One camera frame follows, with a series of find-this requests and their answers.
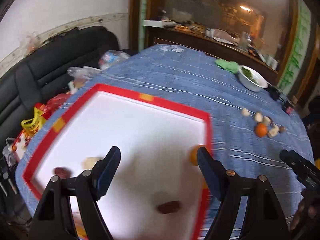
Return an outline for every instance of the orange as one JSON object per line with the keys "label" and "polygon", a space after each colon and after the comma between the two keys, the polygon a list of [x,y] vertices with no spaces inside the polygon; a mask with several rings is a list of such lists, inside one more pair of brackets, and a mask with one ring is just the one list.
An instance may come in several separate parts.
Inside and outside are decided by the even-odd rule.
{"label": "orange", "polygon": [[198,161],[197,161],[197,151],[200,147],[205,147],[208,151],[208,148],[206,147],[206,145],[201,145],[201,144],[198,144],[196,146],[193,146],[190,150],[190,155],[189,155],[189,159],[190,159],[190,162],[194,165],[194,166],[198,166]]}
{"label": "orange", "polygon": [[264,123],[258,123],[256,126],[255,133],[258,137],[264,137],[268,133],[268,128]]}

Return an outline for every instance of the white wall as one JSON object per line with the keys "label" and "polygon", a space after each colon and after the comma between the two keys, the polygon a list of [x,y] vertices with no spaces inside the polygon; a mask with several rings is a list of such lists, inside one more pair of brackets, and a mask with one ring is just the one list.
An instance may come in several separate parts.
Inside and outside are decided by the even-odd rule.
{"label": "white wall", "polygon": [[127,13],[128,3],[128,0],[15,0],[0,22],[0,61],[19,47],[27,32],[40,34],[90,16]]}

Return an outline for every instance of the table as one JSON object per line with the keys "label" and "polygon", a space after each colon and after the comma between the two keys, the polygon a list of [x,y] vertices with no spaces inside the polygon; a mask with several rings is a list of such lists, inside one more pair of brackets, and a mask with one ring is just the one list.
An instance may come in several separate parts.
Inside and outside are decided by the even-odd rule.
{"label": "table", "polygon": [[[293,112],[290,116],[287,115],[281,109],[281,104],[273,101],[265,90],[258,93],[247,90],[235,75],[218,68],[214,63],[215,58],[200,51],[181,48],[184,49],[183,52],[175,52],[171,50],[171,46],[156,45],[102,71],[50,117],[29,143],[16,171],[18,188],[32,215],[38,200],[22,180],[26,163],[55,120],[94,84],[104,83],[209,112],[214,158],[221,161],[226,169],[233,169],[243,177],[266,175],[276,192],[287,222],[292,220],[302,199],[302,184],[279,159],[279,153],[282,149],[293,149],[313,162],[310,141],[298,114]],[[276,124],[286,127],[286,133],[274,138],[258,138],[253,131],[256,124],[253,117],[241,114],[244,107],[253,113],[261,111],[270,116]],[[219,206],[216,199],[211,197],[209,201],[210,206],[199,239],[204,238]],[[246,198],[243,197],[232,239],[240,234],[245,207]]]}

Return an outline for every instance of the black leather sofa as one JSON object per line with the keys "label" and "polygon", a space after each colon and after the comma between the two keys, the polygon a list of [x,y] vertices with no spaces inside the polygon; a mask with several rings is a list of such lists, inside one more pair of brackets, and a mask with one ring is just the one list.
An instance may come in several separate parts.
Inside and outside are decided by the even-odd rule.
{"label": "black leather sofa", "polygon": [[15,138],[21,132],[21,121],[33,117],[35,103],[46,103],[68,90],[69,67],[98,68],[99,58],[111,49],[119,50],[118,40],[104,27],[73,29],[54,37],[8,70],[0,78],[1,152],[6,138]]}

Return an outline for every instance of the silver bolt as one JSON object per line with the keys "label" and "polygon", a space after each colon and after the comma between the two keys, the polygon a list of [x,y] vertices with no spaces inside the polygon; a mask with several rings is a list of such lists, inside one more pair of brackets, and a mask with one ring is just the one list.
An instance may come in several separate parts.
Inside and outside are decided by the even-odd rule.
{"label": "silver bolt", "polygon": [[56,182],[58,179],[59,177],[57,175],[54,175],[53,177],[51,177],[52,182]]}
{"label": "silver bolt", "polygon": [[259,176],[259,179],[260,179],[262,182],[267,181],[267,177],[264,176],[264,175],[260,175],[260,176]]}
{"label": "silver bolt", "polygon": [[227,170],[226,174],[230,177],[234,176],[236,173],[233,170]]}
{"label": "silver bolt", "polygon": [[82,175],[85,177],[88,177],[91,174],[90,170],[85,170],[84,172],[82,172]]}

